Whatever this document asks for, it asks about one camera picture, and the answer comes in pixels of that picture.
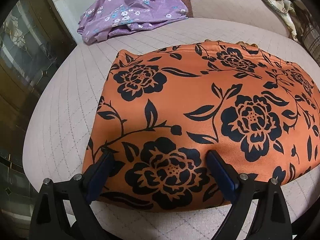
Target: purple floral fabric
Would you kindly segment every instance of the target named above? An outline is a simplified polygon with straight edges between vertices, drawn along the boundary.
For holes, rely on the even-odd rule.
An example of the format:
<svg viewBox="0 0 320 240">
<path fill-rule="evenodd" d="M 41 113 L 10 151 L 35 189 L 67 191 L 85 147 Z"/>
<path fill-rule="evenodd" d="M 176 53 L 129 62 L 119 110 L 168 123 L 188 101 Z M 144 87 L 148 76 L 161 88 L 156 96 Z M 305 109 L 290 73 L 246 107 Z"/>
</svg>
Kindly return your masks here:
<svg viewBox="0 0 320 240">
<path fill-rule="evenodd" d="M 77 32 L 86 43 L 153 30 L 187 19 L 181 0 L 96 0 L 80 17 Z"/>
</svg>

